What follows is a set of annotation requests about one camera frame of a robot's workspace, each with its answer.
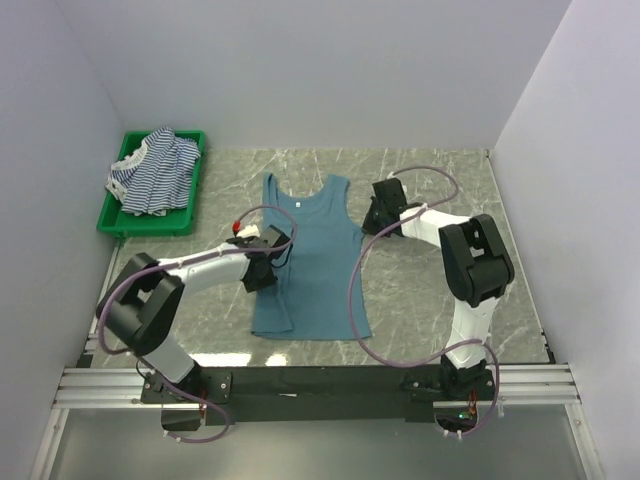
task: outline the striped shirt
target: striped shirt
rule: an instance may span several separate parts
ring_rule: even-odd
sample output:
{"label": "striped shirt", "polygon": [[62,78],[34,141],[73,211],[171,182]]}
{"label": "striped shirt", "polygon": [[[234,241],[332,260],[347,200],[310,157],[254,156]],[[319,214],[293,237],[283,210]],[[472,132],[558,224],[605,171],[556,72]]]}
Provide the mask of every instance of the striped shirt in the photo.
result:
{"label": "striped shirt", "polygon": [[164,215],[186,208],[197,144],[176,137],[168,127],[149,134],[132,155],[112,166],[107,189],[122,202],[122,211]]}

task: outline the blue tank top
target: blue tank top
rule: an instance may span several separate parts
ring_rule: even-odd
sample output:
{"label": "blue tank top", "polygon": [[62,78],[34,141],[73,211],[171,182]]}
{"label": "blue tank top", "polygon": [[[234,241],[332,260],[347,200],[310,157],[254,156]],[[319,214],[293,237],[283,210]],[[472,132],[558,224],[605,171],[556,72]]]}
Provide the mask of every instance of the blue tank top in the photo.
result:
{"label": "blue tank top", "polygon": [[[262,201],[283,208],[298,226],[289,261],[276,268],[275,285],[259,290],[252,333],[288,340],[349,340],[347,285],[358,260],[364,234],[347,214],[349,180],[329,175],[322,189],[295,198],[278,189],[276,177],[265,174]],[[263,211],[264,225],[291,235],[291,224],[280,212]],[[273,262],[284,263],[286,252]],[[364,310],[360,272],[353,288],[353,312],[358,331],[371,336]]]}

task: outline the cable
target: cable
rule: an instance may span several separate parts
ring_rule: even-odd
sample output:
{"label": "cable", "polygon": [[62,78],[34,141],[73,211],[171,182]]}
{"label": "cable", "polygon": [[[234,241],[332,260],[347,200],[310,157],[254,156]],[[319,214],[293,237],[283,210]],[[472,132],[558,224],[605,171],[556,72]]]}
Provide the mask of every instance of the cable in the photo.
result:
{"label": "cable", "polygon": [[453,175],[451,175],[446,170],[443,170],[442,168],[432,167],[431,165],[413,165],[411,167],[404,167],[404,168],[401,168],[400,170],[396,170],[395,172],[391,172],[389,174],[389,177],[395,177],[399,173],[409,172],[411,170],[431,170],[433,172],[438,172],[440,175],[444,175],[445,177],[447,177],[449,182],[451,182],[451,185],[453,185],[453,192],[451,192],[446,197],[436,200],[435,202],[427,202],[427,205],[429,205],[429,208],[434,208],[434,207],[437,207],[438,205],[442,205],[443,203],[447,203],[453,200],[454,198],[456,198],[458,196],[458,193],[460,193],[460,185],[458,185],[458,182],[456,181],[456,179],[453,178]]}
{"label": "cable", "polygon": [[[437,167],[431,167],[431,166],[414,166],[414,167],[407,167],[407,168],[403,168],[400,169],[396,172],[392,172],[390,174],[390,177],[393,177],[395,175],[397,175],[398,173],[402,173],[402,172],[406,172],[409,170],[417,170],[417,169],[426,169],[426,170],[433,170],[435,172],[441,173],[442,175],[444,175],[445,177],[447,177],[449,179],[449,181],[453,184],[454,186],[454,191],[453,193],[447,195],[446,197],[437,200],[433,203],[430,204],[430,207],[432,206],[436,206],[436,205],[441,205],[444,202],[448,202],[449,200],[452,200],[453,198],[455,198],[456,195],[458,195],[458,193],[460,192],[460,186],[458,185],[458,182],[456,182],[455,178],[453,178],[453,176],[451,176],[449,173],[445,172],[444,170],[437,168]],[[480,339],[469,339],[469,340],[463,340],[462,342],[458,342],[455,343],[453,345],[450,345],[449,347],[434,353],[433,355],[428,356],[427,358],[423,358],[421,360],[414,360],[411,362],[397,362],[395,360],[389,360],[386,359],[384,357],[382,357],[381,355],[379,355],[378,353],[374,352],[371,348],[369,348],[369,346],[364,342],[362,336],[360,335],[360,332],[358,332],[358,327],[356,326],[356,321],[355,318],[353,317],[353,285],[355,283],[356,277],[358,275],[358,272],[360,271],[360,265],[362,263],[362,259],[365,257],[365,255],[367,254],[367,252],[369,252],[369,250],[371,250],[371,247],[373,247],[373,244],[375,242],[377,242],[380,238],[384,237],[385,235],[387,235],[389,232],[392,232],[393,230],[395,230],[396,228],[398,228],[399,226],[410,222],[412,220],[415,220],[416,218],[420,217],[420,215],[422,215],[425,211],[427,211],[427,206],[423,206],[420,209],[418,209],[418,211],[413,214],[410,215],[406,218],[403,218],[401,220],[398,220],[397,222],[383,228],[382,230],[380,230],[378,233],[376,233],[373,238],[371,239],[371,241],[367,244],[366,247],[364,247],[364,249],[362,250],[362,252],[360,253],[360,256],[358,257],[358,260],[355,264],[355,266],[353,267],[353,270],[351,272],[351,277],[349,278],[349,286],[347,287],[347,309],[349,311],[349,325],[351,326],[351,330],[353,331],[353,335],[356,339],[356,341],[358,342],[358,345],[360,345],[360,347],[374,360],[382,363],[383,365],[387,365],[390,367],[395,367],[395,368],[414,368],[414,367],[419,367],[421,365],[426,365],[434,360],[436,360],[437,358],[441,357],[442,355],[446,355],[447,353],[451,352],[452,350],[455,350],[456,348],[459,347],[463,347],[465,345],[482,345],[488,352],[489,355],[491,356],[493,363],[495,365],[495,389],[494,389],[494,394],[493,394],[493,400],[491,401],[491,406],[489,407],[489,410],[487,411],[487,414],[484,415],[482,417],[482,419],[476,424],[476,426],[474,428],[472,428],[471,430],[468,430],[466,432],[462,432],[462,436],[468,435],[472,432],[475,432],[476,430],[478,430],[479,428],[481,428],[483,425],[486,424],[487,419],[491,416],[491,414],[493,413],[493,410],[496,407],[496,404],[498,403],[498,394],[499,394],[499,389],[500,389],[500,366],[498,363],[498,357],[496,356],[495,352],[491,349],[491,347],[486,343],[483,342]]]}
{"label": "cable", "polygon": [[287,250],[287,254],[284,257],[284,262],[282,262],[280,265],[274,265],[273,263],[271,263],[271,266],[273,268],[282,268],[282,267],[284,267],[287,264],[287,262],[289,261],[289,257],[291,256],[291,250],[293,250],[293,245],[291,245],[289,247],[289,250]]}
{"label": "cable", "polygon": [[[291,226],[292,226],[291,238],[289,239],[288,242],[286,242],[283,245],[280,245],[279,247],[273,247],[273,248],[236,248],[236,249],[222,250],[222,251],[220,251],[220,250],[209,251],[209,252],[203,253],[202,255],[197,255],[195,257],[189,258],[189,259],[184,260],[184,261],[175,261],[175,262],[171,262],[171,263],[168,263],[168,264],[165,264],[165,265],[157,265],[155,267],[150,267],[150,268],[147,268],[145,270],[141,270],[139,272],[134,273],[130,277],[127,277],[120,285],[118,285],[113,290],[111,295],[109,295],[109,298],[105,302],[105,305],[104,305],[104,307],[102,309],[102,312],[100,313],[100,317],[98,319],[98,343],[100,344],[100,347],[106,353],[108,353],[109,355],[119,355],[121,353],[125,353],[125,352],[129,351],[128,348],[118,348],[118,349],[110,348],[107,345],[107,342],[105,340],[105,331],[104,331],[104,329],[105,329],[105,326],[106,326],[106,323],[107,323],[107,317],[109,316],[109,312],[111,311],[111,307],[113,306],[113,303],[115,302],[116,298],[118,298],[121,293],[123,293],[127,288],[129,288],[139,278],[142,278],[144,276],[151,275],[152,273],[160,272],[160,271],[163,271],[163,270],[170,270],[172,268],[188,266],[188,265],[191,265],[193,263],[201,262],[203,260],[210,260],[210,259],[213,259],[213,258],[225,256],[225,255],[233,255],[233,254],[239,254],[239,253],[280,252],[280,251],[288,248],[289,246],[293,245],[293,242],[296,239],[296,236],[298,235],[298,227],[296,225],[296,222],[295,222],[294,218],[289,213],[287,213],[284,209],[282,209],[280,207],[276,207],[276,206],[273,206],[273,205],[258,205],[256,207],[252,207],[249,210],[247,210],[244,213],[242,213],[238,217],[237,221],[240,222],[243,218],[245,218],[251,212],[254,212],[256,210],[266,209],[266,208],[277,210],[278,212],[282,213],[285,217],[287,217],[287,219],[291,222]],[[150,365],[145,359],[140,358],[139,360],[144,365],[146,365],[147,367],[153,369],[153,366]],[[179,396],[181,396],[183,398],[186,398],[187,400],[191,400],[192,402],[196,402],[198,404],[204,403],[208,408],[211,408],[212,410],[214,410],[214,411],[218,412],[220,415],[222,415],[222,417],[224,418],[224,421],[225,421],[225,425],[224,425],[223,429],[219,433],[217,433],[217,434],[215,434],[215,435],[213,435],[211,437],[199,438],[199,439],[183,438],[183,437],[179,437],[178,435],[176,435],[175,433],[172,433],[172,432],[167,433],[168,436],[170,436],[171,438],[175,438],[177,441],[181,441],[181,442],[184,442],[184,443],[208,443],[208,442],[212,442],[214,440],[219,439],[225,433],[227,433],[227,431],[231,427],[231,418],[229,417],[229,414],[223,408],[219,407],[215,403],[209,402],[208,400],[205,400],[205,399],[202,399],[202,398],[198,398],[198,397],[196,397],[194,395],[191,395],[190,393],[187,393],[187,392],[185,392],[183,390],[180,390],[179,388],[174,386],[167,378],[165,378],[165,376],[162,375],[160,372],[156,371],[156,373],[159,375],[159,377],[162,380],[162,383],[164,384],[164,386],[167,387],[169,390],[171,390],[173,393],[175,393],[176,395],[179,395]]]}
{"label": "cable", "polygon": [[147,377],[144,375],[144,373],[142,373],[140,371],[140,359],[136,358],[136,372],[138,372],[138,375],[140,375],[142,378],[146,379]]}

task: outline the green plastic tray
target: green plastic tray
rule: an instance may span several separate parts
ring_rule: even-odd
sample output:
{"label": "green plastic tray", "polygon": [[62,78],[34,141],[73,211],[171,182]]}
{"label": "green plastic tray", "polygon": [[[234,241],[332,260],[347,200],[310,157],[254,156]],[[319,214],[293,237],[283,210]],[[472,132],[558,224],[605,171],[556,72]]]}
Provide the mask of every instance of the green plastic tray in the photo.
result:
{"label": "green plastic tray", "polygon": [[[118,161],[142,145],[142,139],[151,132],[129,132],[125,134],[118,155]],[[204,132],[200,130],[182,130],[175,132],[176,137],[190,138],[198,144],[200,154],[204,153]],[[98,230],[118,238],[125,237],[163,237],[189,235],[193,231],[194,211],[196,204],[196,188],[198,186],[198,175],[202,157],[196,160],[193,167],[193,181],[191,182],[191,192],[189,193],[189,204],[187,208],[171,210],[164,217],[155,215],[135,216],[124,213],[121,210],[122,204],[109,192],[104,199],[100,218],[98,219]]]}

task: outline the tank top neckline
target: tank top neckline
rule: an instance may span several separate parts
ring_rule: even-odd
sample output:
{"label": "tank top neckline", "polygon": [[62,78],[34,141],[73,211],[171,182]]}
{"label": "tank top neckline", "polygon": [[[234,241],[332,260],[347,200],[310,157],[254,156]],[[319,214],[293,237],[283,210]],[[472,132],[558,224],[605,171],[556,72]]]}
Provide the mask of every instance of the tank top neckline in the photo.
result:
{"label": "tank top neckline", "polygon": [[270,174],[270,178],[270,203],[284,208],[292,214],[308,214],[320,211],[329,202],[331,199],[330,187],[334,182],[335,175],[329,174],[327,179],[324,181],[322,188],[308,197],[293,197],[291,195],[287,195],[278,187],[278,179],[273,173]]}

